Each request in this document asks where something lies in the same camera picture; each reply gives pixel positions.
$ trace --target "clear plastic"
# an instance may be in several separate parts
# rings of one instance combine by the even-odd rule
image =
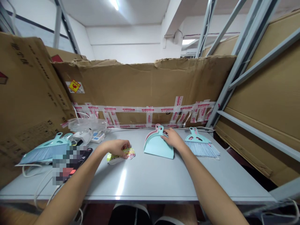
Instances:
[[[75,118],[68,120],[68,128],[72,132],[101,131],[107,133],[107,122],[103,119]]]

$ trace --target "broom bristles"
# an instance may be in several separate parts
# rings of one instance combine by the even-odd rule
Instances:
[[[221,155],[213,144],[193,141],[185,141],[185,143],[196,156],[219,159],[218,156]]]

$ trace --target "floor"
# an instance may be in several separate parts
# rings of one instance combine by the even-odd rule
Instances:
[[[1,225],[32,225],[38,216],[21,210],[0,206]]]
[[[85,214],[83,224],[107,225],[114,204],[89,204]],[[162,216],[165,205],[149,204],[147,209],[153,221]],[[205,221],[200,205],[194,205],[196,217],[199,221]],[[37,215],[30,214],[13,208],[0,207],[1,225],[32,225],[38,218]]]

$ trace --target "white table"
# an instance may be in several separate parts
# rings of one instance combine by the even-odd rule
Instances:
[[[93,203],[140,202],[144,203],[197,203],[196,192],[179,153],[175,151],[173,160],[143,153],[147,134],[152,131],[112,131],[105,141],[128,139],[136,156],[115,165],[108,165],[103,158],[85,201]],[[189,131],[177,130],[185,139]],[[268,204],[274,198],[244,168],[238,164],[206,132],[199,132],[219,150],[220,160],[199,158],[201,163],[218,181],[236,204]],[[42,173],[30,178],[20,175],[0,191],[0,201],[21,203],[33,200],[37,185],[51,166],[45,166]],[[38,200],[48,200],[55,186],[51,173],[40,187]]]

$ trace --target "fluorescent light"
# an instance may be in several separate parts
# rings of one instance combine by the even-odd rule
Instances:
[[[195,41],[195,39],[189,39],[189,40],[182,40],[182,45],[187,45]]]
[[[114,8],[119,11],[119,6],[117,0],[110,0],[110,3],[114,6]]]

